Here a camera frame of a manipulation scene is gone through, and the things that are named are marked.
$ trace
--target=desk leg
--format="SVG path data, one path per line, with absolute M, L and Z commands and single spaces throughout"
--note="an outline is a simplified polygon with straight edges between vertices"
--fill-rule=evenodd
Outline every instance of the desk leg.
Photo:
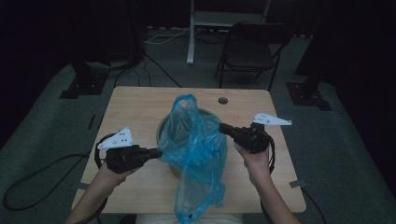
M 189 52 L 187 53 L 187 65 L 194 64 L 194 51 L 195 51 L 195 18 L 194 18 L 194 0 L 191 0 L 191 14 L 190 14 L 190 42 L 189 42 Z

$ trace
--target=dark background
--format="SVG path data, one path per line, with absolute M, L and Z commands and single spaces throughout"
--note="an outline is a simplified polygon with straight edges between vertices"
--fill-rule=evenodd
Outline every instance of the dark background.
M 148 26 L 190 24 L 190 1 L 131 3 L 138 33 Z M 205 10 L 260 12 L 261 6 L 253 0 L 243 7 L 236 0 L 196 1 L 196 9 Z M 125 8 L 123 1 L 109 0 L 1 1 L 0 147 L 67 64 L 129 59 Z M 268 15 L 268 21 L 287 22 L 297 35 L 314 35 L 296 73 L 334 85 L 393 194 L 395 12 L 395 4 L 386 0 L 278 0 Z

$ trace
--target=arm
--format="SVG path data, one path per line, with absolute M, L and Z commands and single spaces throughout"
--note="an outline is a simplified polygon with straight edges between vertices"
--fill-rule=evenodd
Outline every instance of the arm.
M 90 186 L 67 218 L 65 224 L 78 223 L 93 215 L 105 199 L 111 195 L 114 188 L 124 182 L 128 175 L 131 175 L 137 170 L 138 168 L 122 174 L 116 174 L 109 170 L 107 164 L 104 162 Z M 97 219 L 95 218 L 90 223 L 97 223 Z
M 250 154 L 235 143 L 236 150 L 245 160 L 250 182 L 259 192 L 262 204 L 274 223 L 300 223 L 289 210 L 277 191 L 271 178 L 269 166 L 269 150 Z

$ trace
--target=vr controller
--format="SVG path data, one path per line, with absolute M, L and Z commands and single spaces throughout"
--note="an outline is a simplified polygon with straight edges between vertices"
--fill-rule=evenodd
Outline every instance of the vr controller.
M 139 145 L 111 148 L 106 152 L 106 163 L 108 169 L 121 174 L 142 167 L 146 161 L 158 159 L 161 155 L 157 148 L 147 149 Z
M 252 154 L 265 151 L 270 143 L 274 142 L 273 138 L 265 131 L 264 125 L 260 123 L 253 122 L 249 128 L 238 128 L 221 123 L 219 131 L 230 135 L 236 144 Z
M 121 174 L 142 167 L 146 161 L 160 158 L 163 153 L 157 148 L 147 149 L 133 145 L 132 132 L 129 127 L 103 137 L 97 144 L 94 153 L 96 165 L 102 166 L 99 150 L 107 148 L 107 168 L 114 173 Z

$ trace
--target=white tag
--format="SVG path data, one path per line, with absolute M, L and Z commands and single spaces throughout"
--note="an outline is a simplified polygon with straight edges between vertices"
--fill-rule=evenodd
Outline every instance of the white tag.
M 291 120 L 279 119 L 277 117 L 267 115 L 262 112 L 258 113 L 254 117 L 253 122 L 264 125 L 291 125 Z
M 132 132 L 129 127 L 124 128 L 113 136 L 107 138 L 103 143 L 98 145 L 98 149 L 131 147 L 134 143 Z

